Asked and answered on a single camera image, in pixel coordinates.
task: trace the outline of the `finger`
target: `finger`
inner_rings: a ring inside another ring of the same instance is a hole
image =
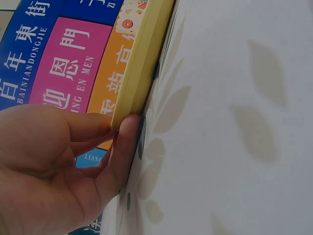
[[[87,142],[104,137],[111,129],[111,114],[79,114],[60,110],[70,132],[71,142]]]
[[[106,206],[126,184],[133,161],[140,117],[131,115],[121,124],[118,136],[113,142],[107,167],[95,179],[101,205]]]
[[[110,131],[106,136],[90,140],[87,142],[71,142],[70,147],[72,149],[73,155],[79,157],[94,148],[98,147],[100,144],[111,141],[114,137],[115,132]]]

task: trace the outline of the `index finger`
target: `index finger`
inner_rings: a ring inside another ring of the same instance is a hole
[[[61,111],[68,124],[71,142],[86,142],[108,135],[111,131],[112,114],[81,114]]]

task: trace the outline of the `white chinese characters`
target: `white chinese characters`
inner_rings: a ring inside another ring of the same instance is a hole
[[[13,54],[13,56],[11,56],[11,54],[12,54],[12,52],[10,51],[8,59],[4,63],[4,66],[6,66],[8,69],[13,68],[16,72],[19,68],[19,64],[25,64],[26,60],[22,59],[23,53],[20,53],[19,57],[16,57],[15,53]]]
[[[78,60],[70,61],[58,57],[54,57],[54,62],[50,70],[50,74],[66,77],[73,81],[73,76],[78,72]]]
[[[45,12],[49,7],[50,3],[36,1],[34,4],[34,1],[32,1],[30,6],[27,8],[28,11],[25,11],[25,13],[29,16],[45,16]]]
[[[115,104],[112,104],[110,99],[103,100],[100,113],[107,114],[113,112],[114,107]]]
[[[53,105],[60,109],[66,109],[68,107],[70,94],[65,95],[62,92],[47,89],[44,94],[44,104]]]
[[[20,29],[18,31],[16,31],[16,40],[22,40],[22,41],[26,41],[27,39],[32,43],[31,37],[36,37],[36,33],[34,33],[34,31],[36,31],[38,29],[38,27],[27,27],[24,25],[21,25]]]
[[[86,47],[73,44],[74,39],[76,37],[76,34],[86,35],[87,38],[90,37],[90,34],[88,32],[83,32],[80,30],[67,28],[67,29],[65,29],[65,33],[63,35],[64,37],[62,38],[60,45],[65,46],[65,47],[72,47],[72,48],[76,48],[76,49],[80,49],[80,50],[85,50]]]
[[[106,1],[105,0],[89,0],[89,5],[88,6],[91,6],[93,1],[100,1],[102,2],[102,4],[106,4]]]
[[[121,88],[122,80],[122,74],[113,72],[112,77],[109,77],[109,81],[111,83],[107,85],[107,87],[109,88],[109,92],[114,91],[114,93],[118,93]]]
[[[15,92],[16,89],[18,88],[18,85],[8,83],[8,82],[3,82],[1,86],[1,78],[0,78],[0,96],[3,98],[7,98],[10,100],[15,100]]]
[[[124,45],[122,45],[121,50],[116,54],[118,56],[116,64],[118,64],[119,62],[127,63],[130,54],[131,50],[128,48],[124,48]]]

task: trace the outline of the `blue sign strip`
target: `blue sign strip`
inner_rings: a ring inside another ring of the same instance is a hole
[[[124,0],[66,0],[61,15],[113,26]]]
[[[96,166],[98,165],[99,162],[101,162],[105,154],[106,154],[105,150],[96,148],[78,157],[76,160],[76,167],[84,168],[88,166]]]
[[[0,110],[29,102],[64,0],[22,0],[0,44]]]

